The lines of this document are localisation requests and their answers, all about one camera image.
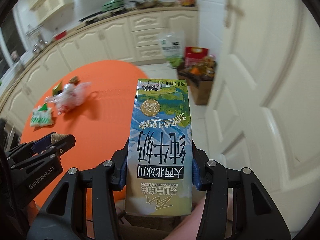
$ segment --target dark window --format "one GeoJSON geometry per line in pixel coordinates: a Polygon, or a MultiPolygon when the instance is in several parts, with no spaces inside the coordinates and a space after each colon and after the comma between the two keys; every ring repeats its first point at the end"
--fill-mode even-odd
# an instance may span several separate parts
{"type": "Polygon", "coordinates": [[[26,50],[24,49],[21,42],[16,24],[14,22],[12,11],[10,11],[5,18],[1,26],[1,31],[9,53],[11,54],[16,50],[18,55],[21,57],[26,52],[26,50]]]}
{"type": "Polygon", "coordinates": [[[7,61],[5,60],[2,51],[0,49],[0,78],[3,77],[3,75],[7,72],[7,70],[9,69],[9,65],[7,63],[7,61]]]}

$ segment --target round orange table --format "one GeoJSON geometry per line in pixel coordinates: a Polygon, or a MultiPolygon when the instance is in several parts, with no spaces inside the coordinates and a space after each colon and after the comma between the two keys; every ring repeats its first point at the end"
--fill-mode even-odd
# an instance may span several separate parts
{"type": "MultiPolygon", "coordinates": [[[[77,167],[80,171],[94,168],[124,147],[130,132],[137,81],[147,78],[136,66],[117,60],[84,65],[62,78],[63,85],[74,76],[78,76],[81,82],[91,82],[86,101],[61,115],[57,114],[53,104],[48,104],[52,107],[55,123],[41,128],[30,127],[30,115],[22,132],[22,143],[38,140],[53,131],[72,134],[76,138],[76,145],[61,156],[62,174],[35,198],[39,206],[43,205],[69,168],[77,167]]],[[[44,93],[35,107],[44,104],[44,99],[52,95],[52,88],[59,82],[44,93]]],[[[87,196],[88,206],[91,202],[89,190],[87,196]]],[[[124,196],[124,190],[114,192],[115,200],[124,196]]]]}

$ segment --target red box on counter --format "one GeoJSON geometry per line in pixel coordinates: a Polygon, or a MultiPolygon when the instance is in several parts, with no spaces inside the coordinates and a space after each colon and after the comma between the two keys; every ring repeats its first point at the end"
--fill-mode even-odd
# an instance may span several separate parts
{"type": "Polygon", "coordinates": [[[209,49],[199,47],[186,47],[185,50],[185,67],[190,67],[200,62],[200,60],[207,56],[209,49]]]}

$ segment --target kitchen counter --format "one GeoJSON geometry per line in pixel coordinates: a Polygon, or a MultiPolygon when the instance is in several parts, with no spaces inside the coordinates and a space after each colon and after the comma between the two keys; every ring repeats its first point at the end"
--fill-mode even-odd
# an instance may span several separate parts
{"type": "Polygon", "coordinates": [[[43,51],[40,52],[39,55],[35,56],[34,58],[30,59],[25,65],[25,69],[21,72],[21,74],[19,75],[18,78],[16,78],[16,80],[13,82],[13,85],[11,85],[10,87],[8,87],[4,93],[2,95],[0,95],[0,111],[2,110],[4,103],[7,101],[10,93],[12,92],[12,90],[17,86],[17,84],[20,82],[20,80],[23,78],[23,76],[28,72],[28,70],[46,53],[48,52],[50,49],[52,49],[55,45],[59,44],[60,42],[70,38],[71,36],[80,33],[82,31],[85,31],[87,29],[93,28],[97,25],[109,22],[109,21],[113,21],[116,19],[120,19],[123,17],[128,17],[128,16],[134,16],[134,15],[138,15],[138,14],[144,14],[144,13],[151,13],[151,12],[161,12],[161,11],[177,11],[177,10],[183,10],[183,11],[197,11],[198,7],[182,7],[182,6],[170,6],[170,7],[154,7],[154,8],[147,8],[147,9],[134,9],[134,10],[130,10],[126,13],[120,14],[120,15],[116,15],[116,16],[112,16],[109,18],[105,18],[103,20],[100,20],[98,22],[95,22],[93,24],[87,25],[85,24],[85,22],[80,23],[79,25],[77,25],[76,27],[72,28],[71,30],[67,31],[67,35],[64,36],[62,39],[58,40],[58,41],[52,41],[43,51]]]}

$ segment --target white floor tile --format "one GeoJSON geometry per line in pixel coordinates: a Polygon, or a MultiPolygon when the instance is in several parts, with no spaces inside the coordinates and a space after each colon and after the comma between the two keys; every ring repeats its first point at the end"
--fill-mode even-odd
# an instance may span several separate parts
{"type": "Polygon", "coordinates": [[[190,113],[191,119],[201,119],[204,118],[205,111],[207,106],[196,106],[193,100],[190,87],[188,86],[188,95],[189,95],[189,104],[190,104],[190,113]]]}
{"type": "Polygon", "coordinates": [[[139,69],[142,71],[151,71],[151,70],[168,70],[172,69],[167,66],[167,63],[163,64],[153,64],[153,65],[143,65],[143,66],[138,66],[139,69]]]}
{"type": "Polygon", "coordinates": [[[205,128],[204,119],[191,119],[192,140],[198,149],[204,150],[207,155],[208,151],[208,138],[207,130],[205,128]]]}
{"type": "Polygon", "coordinates": [[[177,71],[175,69],[172,69],[172,68],[169,68],[167,70],[145,71],[145,74],[149,78],[178,79],[177,71]]]}

